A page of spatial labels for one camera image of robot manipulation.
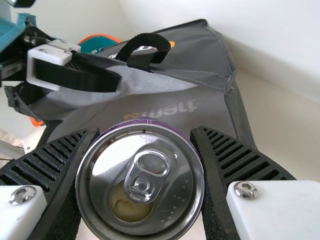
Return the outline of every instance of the white surface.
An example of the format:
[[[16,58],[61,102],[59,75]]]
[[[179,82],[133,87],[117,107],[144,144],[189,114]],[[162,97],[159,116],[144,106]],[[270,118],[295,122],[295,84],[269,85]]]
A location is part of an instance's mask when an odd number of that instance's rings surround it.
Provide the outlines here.
[[[0,139],[0,153],[11,157],[12,159],[18,159],[25,155],[25,151],[21,148],[13,146],[6,141]]]
[[[47,45],[58,48],[58,49],[62,49],[65,51],[73,50],[73,51],[76,51],[77,53],[81,52],[81,46],[68,42],[66,40],[60,40],[60,39],[53,40],[47,43]]]
[[[10,5],[4,0],[0,0],[0,18],[11,21]]]
[[[241,70],[236,82],[259,151],[297,179],[320,182],[320,104]]]
[[[27,135],[22,139],[24,152],[26,154],[30,153],[38,146],[38,143],[45,130],[46,130],[46,126],[35,127],[34,130],[29,135]]]
[[[320,236],[320,183],[307,180],[250,181],[255,199],[235,193],[226,200],[241,240],[318,240]]]
[[[31,8],[11,8],[13,22],[16,13],[35,15],[39,29],[72,43],[91,34],[108,34],[120,40],[134,36],[117,0],[36,0]]]
[[[1,240],[26,240],[38,223],[47,201],[43,190],[36,188],[34,197],[19,205],[12,205],[11,194],[22,186],[1,186],[0,187],[0,239]]]
[[[207,19],[226,37],[239,68],[320,103],[320,1],[120,2],[136,33]]]

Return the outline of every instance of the metal screw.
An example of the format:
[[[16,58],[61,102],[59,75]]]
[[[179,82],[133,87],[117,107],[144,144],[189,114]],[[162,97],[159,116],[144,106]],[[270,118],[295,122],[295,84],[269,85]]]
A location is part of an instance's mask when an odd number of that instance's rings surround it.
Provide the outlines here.
[[[258,197],[258,189],[247,181],[240,181],[234,185],[235,193],[243,199],[255,199]]]
[[[10,197],[12,205],[20,205],[30,201],[36,195],[36,189],[33,186],[23,186],[15,190]]]
[[[48,51],[45,50],[45,49],[43,49],[43,48],[40,48],[39,51],[40,51],[40,52],[43,52],[43,53],[46,53],[46,54],[48,53]]]

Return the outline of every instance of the black bag handle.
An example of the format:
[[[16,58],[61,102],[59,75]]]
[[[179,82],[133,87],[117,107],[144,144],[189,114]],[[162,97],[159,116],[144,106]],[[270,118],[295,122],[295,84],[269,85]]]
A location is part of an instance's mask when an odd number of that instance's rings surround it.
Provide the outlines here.
[[[134,50],[141,46],[150,46],[157,49],[156,52],[140,55],[131,55]],[[159,64],[167,56],[171,45],[163,36],[155,33],[141,33],[131,40],[119,51],[117,60],[127,63],[130,68],[150,72],[150,64]]]

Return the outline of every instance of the white bracket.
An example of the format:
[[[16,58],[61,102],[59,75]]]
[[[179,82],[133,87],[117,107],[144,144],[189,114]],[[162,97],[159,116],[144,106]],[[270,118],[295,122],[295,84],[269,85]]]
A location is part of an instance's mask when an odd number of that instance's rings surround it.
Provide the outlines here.
[[[35,77],[35,59],[64,66],[72,59],[71,51],[79,53],[81,51],[81,47],[60,39],[53,40],[48,44],[43,44],[30,49],[27,53],[26,81],[39,87],[59,91],[61,86],[42,81]]]
[[[249,181],[257,197],[228,187],[228,203],[241,240],[319,240],[320,183],[309,180]]]

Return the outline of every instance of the gray fabric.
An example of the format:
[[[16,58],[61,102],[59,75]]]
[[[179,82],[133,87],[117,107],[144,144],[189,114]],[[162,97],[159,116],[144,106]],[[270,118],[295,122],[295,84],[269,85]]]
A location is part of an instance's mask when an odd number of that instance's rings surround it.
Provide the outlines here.
[[[174,42],[165,59],[160,64],[151,64],[155,73],[167,75],[195,85],[225,91],[236,70],[221,35],[208,26],[205,20],[178,25],[156,32],[168,41]],[[114,65],[121,64],[114,57],[126,43],[102,49],[99,57],[113,58]],[[133,55],[155,52],[145,47]]]
[[[235,83],[236,69],[220,34],[205,20],[157,33],[174,42],[174,46],[162,63],[151,65],[153,73],[127,67],[125,62],[115,59],[124,42],[103,49],[99,55],[83,55],[93,63],[99,58],[105,59],[104,67],[122,77],[116,92],[62,88],[36,102],[30,101],[33,103],[29,105],[30,112],[34,116],[45,121],[62,121],[48,141],[82,128],[99,127],[104,131],[130,118],[152,117],[176,127],[186,136],[190,135],[192,127],[204,125],[237,136],[254,147]],[[154,51],[153,47],[142,46],[133,54]],[[26,97],[24,89],[12,92]],[[20,109],[17,97],[12,97],[11,101]]]
[[[164,121],[187,137],[192,127],[201,125],[236,136],[223,92],[201,86],[176,92],[130,95],[109,103],[78,108],[61,117],[63,122],[49,141],[83,128],[99,127],[102,132],[137,117]]]
[[[64,112],[65,110],[108,102],[128,95],[175,92],[196,87],[192,83],[179,79],[124,65],[111,66],[108,70],[119,73],[122,77],[116,92],[87,92],[62,87],[59,91],[47,94],[45,98],[41,99],[40,102],[36,102],[32,107],[37,109],[41,106],[46,108],[46,106],[50,105],[55,109],[55,113],[59,113],[59,111]]]

